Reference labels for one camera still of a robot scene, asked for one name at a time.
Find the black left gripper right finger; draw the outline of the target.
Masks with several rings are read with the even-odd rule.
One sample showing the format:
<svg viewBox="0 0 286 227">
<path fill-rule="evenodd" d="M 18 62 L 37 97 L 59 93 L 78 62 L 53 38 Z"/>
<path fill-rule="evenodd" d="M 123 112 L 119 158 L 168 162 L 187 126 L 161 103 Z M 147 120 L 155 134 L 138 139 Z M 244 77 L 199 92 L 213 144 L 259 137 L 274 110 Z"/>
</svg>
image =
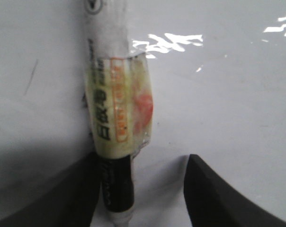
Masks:
<svg viewBox="0 0 286 227">
<path fill-rule="evenodd" d="M 240 194 L 196 154 L 189 155 L 183 193 L 194 227 L 286 227 L 286 221 Z"/>
</svg>

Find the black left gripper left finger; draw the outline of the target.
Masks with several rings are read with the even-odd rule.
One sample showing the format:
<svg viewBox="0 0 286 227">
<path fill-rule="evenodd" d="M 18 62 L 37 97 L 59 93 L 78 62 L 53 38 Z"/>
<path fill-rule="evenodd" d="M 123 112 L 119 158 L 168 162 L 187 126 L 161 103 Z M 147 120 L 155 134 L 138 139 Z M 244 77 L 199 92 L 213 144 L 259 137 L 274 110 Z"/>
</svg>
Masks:
<svg viewBox="0 0 286 227">
<path fill-rule="evenodd" d="M 89 227 L 99 192 L 98 156 L 90 153 L 49 192 L 1 219 L 0 227 Z"/>
</svg>

